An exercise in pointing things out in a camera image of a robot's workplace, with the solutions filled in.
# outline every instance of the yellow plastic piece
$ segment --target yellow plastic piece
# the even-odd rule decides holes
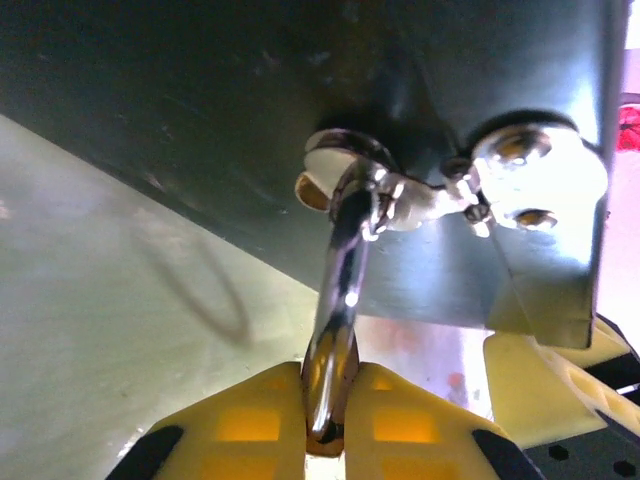
[[[349,480],[498,480],[471,432],[494,423],[380,365],[362,363],[345,421]]]
[[[631,347],[613,328],[598,318],[593,324],[591,347],[586,350],[554,348],[553,351],[571,363],[587,368],[625,355],[631,351]]]
[[[184,428],[154,480],[301,480],[306,429],[300,364],[287,362],[153,426]]]
[[[520,448],[606,427],[599,410],[640,435],[640,409],[532,338],[499,333],[484,356],[494,419]]]

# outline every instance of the dark metal panel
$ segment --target dark metal panel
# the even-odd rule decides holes
[[[0,113],[317,287],[328,224],[292,193],[311,133],[371,133],[424,179],[541,110],[607,159],[626,4],[3,2]],[[376,249],[363,313],[483,325],[509,282],[461,218]]]

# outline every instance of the screw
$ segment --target screw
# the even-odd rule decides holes
[[[520,228],[533,231],[549,231],[558,223],[555,214],[549,210],[532,208],[520,212],[516,216],[516,222]]]

